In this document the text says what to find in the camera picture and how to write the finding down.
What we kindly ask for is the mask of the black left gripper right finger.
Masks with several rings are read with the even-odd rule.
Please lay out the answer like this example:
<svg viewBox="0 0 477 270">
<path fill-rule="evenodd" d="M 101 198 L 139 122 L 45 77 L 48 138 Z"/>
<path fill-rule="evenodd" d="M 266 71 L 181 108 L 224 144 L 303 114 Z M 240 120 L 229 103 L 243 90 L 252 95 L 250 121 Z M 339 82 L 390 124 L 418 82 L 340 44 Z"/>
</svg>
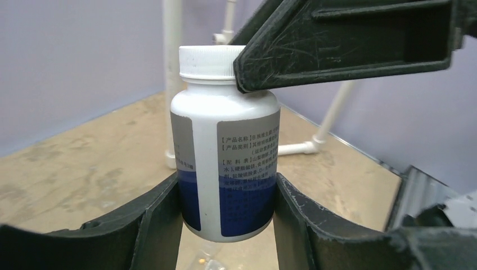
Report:
<svg viewBox="0 0 477 270">
<path fill-rule="evenodd" d="M 274 235 L 280 269 L 475 269 L 476 230 L 355 224 L 277 175 Z"/>
</svg>

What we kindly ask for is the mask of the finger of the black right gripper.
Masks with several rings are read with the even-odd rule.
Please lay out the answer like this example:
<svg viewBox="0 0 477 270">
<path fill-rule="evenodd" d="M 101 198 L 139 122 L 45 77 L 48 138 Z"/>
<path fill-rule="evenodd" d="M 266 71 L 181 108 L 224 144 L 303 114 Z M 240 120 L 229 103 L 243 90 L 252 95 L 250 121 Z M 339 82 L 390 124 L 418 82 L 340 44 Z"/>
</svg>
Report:
<svg viewBox="0 0 477 270">
<path fill-rule="evenodd" d="M 247 45 L 282 2 L 283 0 L 263 1 L 251 18 L 248 19 L 245 25 L 228 42 L 228 45 Z"/>
<path fill-rule="evenodd" d="M 238 90 L 426 73 L 476 37 L 475 1 L 283 1 L 233 62 Z"/>
</svg>

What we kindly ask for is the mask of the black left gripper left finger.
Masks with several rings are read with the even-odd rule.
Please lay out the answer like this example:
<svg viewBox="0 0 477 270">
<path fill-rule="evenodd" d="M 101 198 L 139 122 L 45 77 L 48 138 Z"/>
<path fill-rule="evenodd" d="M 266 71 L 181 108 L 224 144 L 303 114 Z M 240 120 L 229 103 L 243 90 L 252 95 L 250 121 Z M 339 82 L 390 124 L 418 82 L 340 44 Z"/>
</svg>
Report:
<svg viewBox="0 0 477 270">
<path fill-rule="evenodd" d="M 79 229 L 1 225 L 2 269 L 175 269 L 182 233 L 176 175 Z"/>
</svg>

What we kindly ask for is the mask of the white capped dark pill bottle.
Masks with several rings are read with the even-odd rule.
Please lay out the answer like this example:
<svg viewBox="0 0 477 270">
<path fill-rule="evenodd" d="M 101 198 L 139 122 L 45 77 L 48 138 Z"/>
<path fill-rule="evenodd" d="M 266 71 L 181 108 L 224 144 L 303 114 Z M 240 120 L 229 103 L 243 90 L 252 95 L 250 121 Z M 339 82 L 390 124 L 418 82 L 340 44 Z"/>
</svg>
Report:
<svg viewBox="0 0 477 270">
<path fill-rule="evenodd" d="M 256 236 L 274 212 L 280 105 L 231 80 L 187 79 L 170 118 L 182 217 L 212 242 Z"/>
</svg>

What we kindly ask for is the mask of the clear plastic pill organizer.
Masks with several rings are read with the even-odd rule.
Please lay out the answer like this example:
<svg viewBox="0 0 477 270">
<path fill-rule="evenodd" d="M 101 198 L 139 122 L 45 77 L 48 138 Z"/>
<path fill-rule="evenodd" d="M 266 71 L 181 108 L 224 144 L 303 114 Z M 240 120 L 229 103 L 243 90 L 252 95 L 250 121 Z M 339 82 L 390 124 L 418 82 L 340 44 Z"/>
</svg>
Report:
<svg viewBox="0 0 477 270">
<path fill-rule="evenodd" d="M 222 246 L 222 243 L 203 241 L 187 270 L 226 270 L 226 265 L 216 258 Z"/>
</svg>

